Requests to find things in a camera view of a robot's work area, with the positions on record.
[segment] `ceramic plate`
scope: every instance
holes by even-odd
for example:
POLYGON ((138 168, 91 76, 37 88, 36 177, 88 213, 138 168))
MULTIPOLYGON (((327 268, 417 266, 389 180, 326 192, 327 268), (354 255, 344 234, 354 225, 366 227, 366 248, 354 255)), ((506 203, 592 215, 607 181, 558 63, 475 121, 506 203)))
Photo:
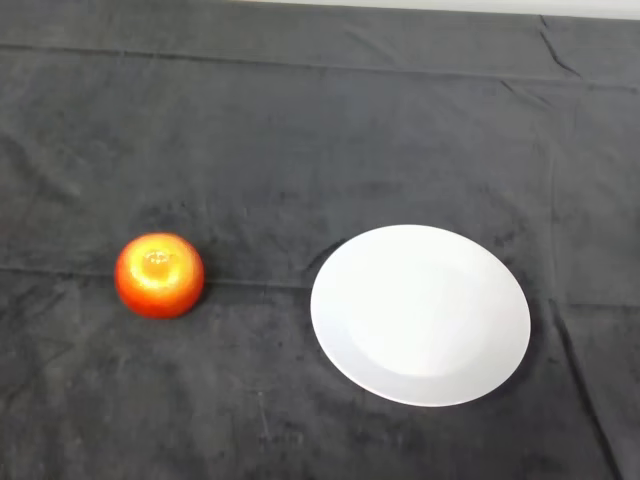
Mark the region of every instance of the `ceramic plate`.
POLYGON ((311 318, 329 359, 396 402, 455 405, 518 367, 531 322, 511 272, 446 230, 396 225, 359 235, 320 269, 311 318))

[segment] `gray fabric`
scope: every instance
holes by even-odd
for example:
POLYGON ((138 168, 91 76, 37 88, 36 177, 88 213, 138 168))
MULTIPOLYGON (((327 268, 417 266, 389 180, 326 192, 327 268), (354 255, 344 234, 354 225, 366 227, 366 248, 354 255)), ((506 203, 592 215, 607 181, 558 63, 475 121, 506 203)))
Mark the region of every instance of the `gray fabric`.
POLYGON ((589 357, 599 322, 635 317, 581 316, 640 307, 639 34, 2 2, 0 479, 640 476, 637 396, 616 393, 637 391, 640 333, 589 357), (319 351, 317 269, 395 223, 461 233, 522 284, 534 336, 497 392, 403 407, 319 351), (160 325, 110 281, 123 245, 154 230, 191 240, 210 282, 160 325))
POLYGON ((3 273, 0 286, 12 479, 614 478, 535 301, 509 383, 420 409, 333 367, 306 289, 213 286, 158 324, 128 313, 110 278, 3 273))
POLYGON ((640 471, 640 309, 579 306, 564 318, 625 478, 640 471))

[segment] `white wall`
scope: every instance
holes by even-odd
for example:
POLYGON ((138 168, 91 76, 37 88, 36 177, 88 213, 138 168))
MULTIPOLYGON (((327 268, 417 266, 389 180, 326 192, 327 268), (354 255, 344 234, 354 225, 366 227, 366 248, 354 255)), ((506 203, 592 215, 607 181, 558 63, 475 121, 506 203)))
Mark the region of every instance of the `white wall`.
POLYGON ((257 0, 316 5, 640 19, 640 0, 257 0))

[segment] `white plate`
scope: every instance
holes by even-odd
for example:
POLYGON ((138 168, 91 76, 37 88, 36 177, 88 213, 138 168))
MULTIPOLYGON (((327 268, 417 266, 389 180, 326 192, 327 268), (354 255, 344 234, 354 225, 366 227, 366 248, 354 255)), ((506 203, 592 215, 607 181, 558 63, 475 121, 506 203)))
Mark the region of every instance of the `white plate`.
POLYGON ((359 235, 320 269, 311 318, 329 359, 361 387, 419 406, 474 400, 520 364, 531 322, 500 260, 446 230, 359 235))
POLYGON ((259 0, 312 5, 410 8, 462 12, 526 13, 640 19, 638 0, 259 0))

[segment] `plate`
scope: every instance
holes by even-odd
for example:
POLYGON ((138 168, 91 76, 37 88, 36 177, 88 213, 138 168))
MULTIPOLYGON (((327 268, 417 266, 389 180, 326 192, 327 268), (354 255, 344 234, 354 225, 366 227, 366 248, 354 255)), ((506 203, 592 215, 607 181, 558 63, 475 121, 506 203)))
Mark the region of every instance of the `plate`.
POLYGON ((429 407, 497 388, 531 333, 525 296, 500 260, 421 225, 371 230, 338 248, 316 277, 311 318, 322 349, 349 379, 429 407))

